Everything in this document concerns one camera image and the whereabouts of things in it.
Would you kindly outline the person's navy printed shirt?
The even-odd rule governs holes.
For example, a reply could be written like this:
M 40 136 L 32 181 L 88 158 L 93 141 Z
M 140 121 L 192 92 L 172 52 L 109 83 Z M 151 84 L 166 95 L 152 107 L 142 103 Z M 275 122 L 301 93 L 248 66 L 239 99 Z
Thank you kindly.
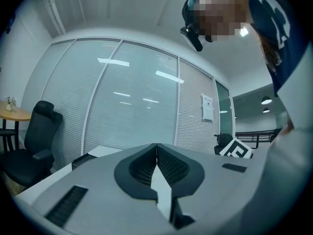
M 248 0 L 274 92 L 292 75 L 312 43 L 309 0 Z

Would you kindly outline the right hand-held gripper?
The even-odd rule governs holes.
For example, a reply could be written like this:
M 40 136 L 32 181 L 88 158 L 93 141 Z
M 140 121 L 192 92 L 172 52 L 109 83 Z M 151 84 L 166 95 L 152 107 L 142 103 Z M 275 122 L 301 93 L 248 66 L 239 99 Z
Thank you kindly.
M 219 152 L 220 156 L 251 159 L 252 148 L 234 138 L 224 149 Z

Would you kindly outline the person's right forearm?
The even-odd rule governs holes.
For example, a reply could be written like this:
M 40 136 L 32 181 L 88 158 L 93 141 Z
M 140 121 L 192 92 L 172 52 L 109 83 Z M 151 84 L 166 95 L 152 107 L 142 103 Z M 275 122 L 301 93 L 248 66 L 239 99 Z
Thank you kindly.
M 293 204 L 313 172 L 313 127 L 296 128 L 280 136 L 268 149 L 254 197 L 259 202 Z

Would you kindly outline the white table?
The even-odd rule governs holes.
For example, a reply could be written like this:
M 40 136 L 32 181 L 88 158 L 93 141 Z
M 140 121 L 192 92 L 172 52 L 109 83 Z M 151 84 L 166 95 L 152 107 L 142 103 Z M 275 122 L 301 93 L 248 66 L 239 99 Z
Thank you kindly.
M 106 147 L 106 146 L 98 146 L 91 150 L 88 154 L 95 156 L 95 157 L 103 157 L 107 156 L 113 153 L 117 153 L 121 151 L 121 149 Z M 55 182 L 59 181 L 61 178 L 66 176 L 72 172 L 71 164 L 66 165 L 62 169 L 54 172 L 47 178 L 41 180 L 34 186 L 24 190 L 22 193 L 18 194 L 17 196 L 13 197 L 15 201 L 17 200 L 23 200 L 29 205 L 32 205 L 34 201 L 51 185 L 53 185 Z

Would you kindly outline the black metal railing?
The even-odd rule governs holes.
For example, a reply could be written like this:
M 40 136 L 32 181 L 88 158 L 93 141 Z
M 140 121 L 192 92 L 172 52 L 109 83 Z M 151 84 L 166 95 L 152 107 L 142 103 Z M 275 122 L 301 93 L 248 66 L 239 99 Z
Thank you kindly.
M 253 149 L 257 149 L 260 143 L 271 143 L 277 137 L 281 129 L 252 132 L 236 132 L 235 137 L 244 143 L 254 143 Z

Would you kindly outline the round wooden table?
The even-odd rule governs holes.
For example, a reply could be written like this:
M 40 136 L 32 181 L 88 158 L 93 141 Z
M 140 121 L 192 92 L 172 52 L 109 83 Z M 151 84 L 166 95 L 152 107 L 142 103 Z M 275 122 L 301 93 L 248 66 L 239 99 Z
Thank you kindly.
M 0 137 L 3 141 L 3 150 L 19 149 L 19 123 L 30 121 L 31 114 L 17 106 L 11 106 L 11 110 L 7 110 L 9 106 L 6 102 L 0 100 L 0 118 L 2 119 L 2 127 L 0 127 Z M 14 122 L 14 129 L 7 129 L 6 122 L 10 120 Z

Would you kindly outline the black mesh office chair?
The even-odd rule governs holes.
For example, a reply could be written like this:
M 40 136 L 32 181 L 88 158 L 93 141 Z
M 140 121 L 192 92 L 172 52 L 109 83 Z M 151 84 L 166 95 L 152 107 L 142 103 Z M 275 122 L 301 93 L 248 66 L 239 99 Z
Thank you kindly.
M 233 140 L 233 137 L 227 133 L 214 136 L 217 138 L 218 143 L 218 145 L 214 147 L 214 152 L 216 155 L 219 155 L 220 152 Z

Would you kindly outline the black box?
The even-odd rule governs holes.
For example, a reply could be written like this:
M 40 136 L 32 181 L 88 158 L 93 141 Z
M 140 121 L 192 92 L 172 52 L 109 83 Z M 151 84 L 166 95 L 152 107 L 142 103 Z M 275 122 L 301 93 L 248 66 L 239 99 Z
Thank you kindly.
M 86 153 L 86 154 L 80 156 L 79 158 L 73 160 L 71 162 L 71 168 L 72 168 L 72 170 L 74 170 L 77 167 L 81 166 L 82 164 L 86 163 L 87 161 L 90 161 L 90 160 L 95 159 L 95 158 L 97 158 L 97 157 Z

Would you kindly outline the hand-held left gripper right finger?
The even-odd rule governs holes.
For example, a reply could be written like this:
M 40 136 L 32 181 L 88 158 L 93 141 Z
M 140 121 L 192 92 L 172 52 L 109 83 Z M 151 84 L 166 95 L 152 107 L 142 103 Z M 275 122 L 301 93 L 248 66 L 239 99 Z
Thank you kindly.
M 171 187 L 170 227 L 157 235 L 243 234 L 243 213 L 260 183 L 267 151 L 246 159 L 159 143 L 156 154 Z

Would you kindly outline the small potted flowers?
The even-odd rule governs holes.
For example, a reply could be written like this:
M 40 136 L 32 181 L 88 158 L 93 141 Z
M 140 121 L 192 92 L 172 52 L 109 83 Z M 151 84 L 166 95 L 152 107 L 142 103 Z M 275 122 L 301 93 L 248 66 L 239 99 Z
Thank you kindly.
M 12 111 L 12 107 L 16 106 L 16 98 L 12 97 L 12 96 L 8 96 L 5 98 L 5 102 L 6 102 L 6 110 L 7 111 Z

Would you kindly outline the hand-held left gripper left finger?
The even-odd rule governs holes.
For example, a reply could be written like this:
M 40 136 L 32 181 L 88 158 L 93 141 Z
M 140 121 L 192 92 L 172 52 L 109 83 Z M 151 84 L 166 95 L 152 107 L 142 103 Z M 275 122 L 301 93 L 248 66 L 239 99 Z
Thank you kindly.
M 157 235 L 169 229 L 151 178 L 156 144 L 97 157 L 55 182 L 32 205 L 15 201 L 49 235 Z

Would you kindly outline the white paper notice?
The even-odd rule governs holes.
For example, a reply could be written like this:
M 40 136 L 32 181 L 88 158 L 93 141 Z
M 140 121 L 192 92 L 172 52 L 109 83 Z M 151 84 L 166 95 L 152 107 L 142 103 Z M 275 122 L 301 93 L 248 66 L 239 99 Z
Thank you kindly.
M 213 99 L 202 94 L 202 118 L 213 121 Z

